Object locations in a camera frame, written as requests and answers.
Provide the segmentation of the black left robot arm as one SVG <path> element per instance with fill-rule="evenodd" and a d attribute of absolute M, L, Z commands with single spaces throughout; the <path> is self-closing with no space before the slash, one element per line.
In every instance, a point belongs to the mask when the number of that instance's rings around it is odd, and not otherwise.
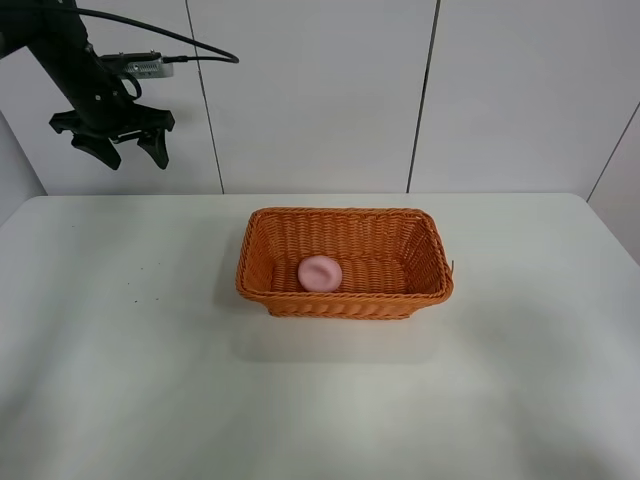
<path fill-rule="evenodd" d="M 73 1 L 3 1 L 1 56 L 26 48 L 72 106 L 49 121 L 71 145 L 112 170 L 121 165 L 115 146 L 135 140 L 162 170 L 169 164 L 165 134 L 175 120 L 168 110 L 137 103 L 139 82 L 94 51 Z"/>

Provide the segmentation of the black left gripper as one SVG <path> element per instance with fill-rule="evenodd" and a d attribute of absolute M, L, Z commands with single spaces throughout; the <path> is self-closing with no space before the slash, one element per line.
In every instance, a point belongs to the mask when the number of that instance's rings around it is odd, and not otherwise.
<path fill-rule="evenodd" d="M 121 157 L 112 141 L 136 139 L 160 169 L 169 164 L 165 132 L 172 131 L 175 119 L 169 110 L 156 109 L 132 100 L 123 87 L 72 85 L 62 92 L 72 110 L 55 113 L 49 125 L 61 134 L 73 133 L 71 145 L 111 170 L 118 170 Z"/>

